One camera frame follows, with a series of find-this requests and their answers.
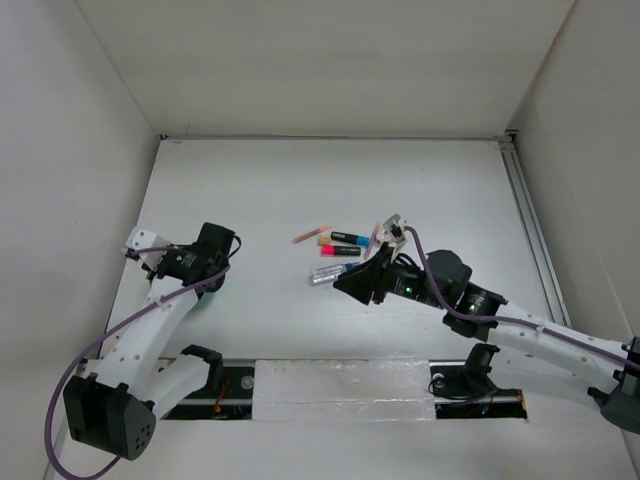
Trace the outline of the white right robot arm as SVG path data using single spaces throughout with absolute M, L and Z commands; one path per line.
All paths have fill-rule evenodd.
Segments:
M 639 340 L 589 336 L 530 314 L 471 280 L 472 270 L 450 250 L 415 262 L 383 245 L 341 274 L 334 289 L 361 304 L 390 294 L 443 311 L 443 324 L 475 340 L 458 373 L 443 375 L 434 393 L 455 404 L 498 389 L 541 389 L 599 412 L 616 427 L 639 430 Z

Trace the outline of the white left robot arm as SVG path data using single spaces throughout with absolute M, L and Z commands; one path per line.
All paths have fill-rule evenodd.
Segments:
M 74 440 L 135 460 L 150 443 L 157 421 L 184 398 L 224 390 L 223 356 L 215 350 L 191 344 L 163 370 L 156 363 L 185 316 L 222 287 L 240 246 L 234 231 L 212 223 L 204 223 L 190 244 L 174 244 L 139 227 L 131 231 L 125 255 L 140 262 L 149 291 L 140 314 L 95 369 L 73 376 L 64 387 Z

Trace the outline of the black pink marker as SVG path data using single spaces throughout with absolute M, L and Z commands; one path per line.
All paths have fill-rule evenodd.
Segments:
M 362 249 L 357 246 L 323 245 L 320 254 L 328 257 L 359 257 Z

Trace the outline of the teal plastic cup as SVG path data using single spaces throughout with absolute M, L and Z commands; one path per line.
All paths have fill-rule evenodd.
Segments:
M 195 310 L 202 310 L 207 308 L 216 298 L 216 292 L 206 292 L 204 293 L 198 300 L 198 302 L 194 305 Z

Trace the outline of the aluminium rail right edge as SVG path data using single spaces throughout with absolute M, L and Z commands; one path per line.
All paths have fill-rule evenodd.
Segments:
M 556 323 L 571 327 L 561 287 L 546 245 L 533 199 L 516 148 L 517 132 L 507 130 L 497 138 L 504 167 L 509 178 L 515 203 L 521 218 L 524 234 L 539 277 L 549 316 Z

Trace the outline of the pink clear pen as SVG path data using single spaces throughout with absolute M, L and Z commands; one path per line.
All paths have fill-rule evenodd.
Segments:
M 372 253 L 376 242 L 377 242 L 377 238 L 378 238 L 378 234 L 380 232 L 381 229 L 381 224 L 379 222 L 376 222 L 376 224 L 374 225 L 374 228 L 371 232 L 370 238 L 369 238 L 369 243 L 367 246 L 367 249 L 365 251 L 365 254 L 363 256 L 363 259 L 368 259 L 370 254 Z

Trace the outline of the black blue yellow marker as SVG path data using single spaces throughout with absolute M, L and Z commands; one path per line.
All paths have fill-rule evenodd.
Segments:
M 317 243 L 320 246 L 329 245 L 332 242 L 338 242 L 342 244 L 354 245 L 359 247 L 368 247 L 370 239 L 365 236 L 332 231 L 329 235 L 319 236 L 317 240 Z

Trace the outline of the clear blue-tipped pen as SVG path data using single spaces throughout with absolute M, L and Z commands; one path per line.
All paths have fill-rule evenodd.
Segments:
M 359 265 L 358 262 L 339 263 L 339 264 L 313 270 L 310 274 L 310 283 L 312 286 L 333 283 L 338 279 L 340 275 L 352 270 L 358 265 Z

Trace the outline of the orange highlighter pen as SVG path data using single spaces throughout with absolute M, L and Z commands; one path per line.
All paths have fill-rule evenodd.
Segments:
M 326 231 L 328 231 L 330 229 L 331 229 L 331 225 L 330 224 L 319 226 L 319 227 L 317 227 L 317 228 L 315 228 L 315 229 L 313 229 L 313 230 L 311 230 L 309 232 L 306 232 L 304 234 L 301 234 L 301 235 L 295 237 L 292 240 L 292 244 L 299 244 L 299 243 L 301 243 L 301 242 L 303 242 L 305 240 L 308 240 L 310 238 L 318 236 L 321 233 L 324 233 L 324 232 L 326 232 Z

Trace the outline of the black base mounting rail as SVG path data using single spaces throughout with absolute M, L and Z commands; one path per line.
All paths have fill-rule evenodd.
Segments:
M 528 416 L 519 390 L 454 396 L 447 380 L 459 361 L 258 360 L 224 369 L 223 388 L 200 390 L 169 420 L 401 422 L 518 419 Z

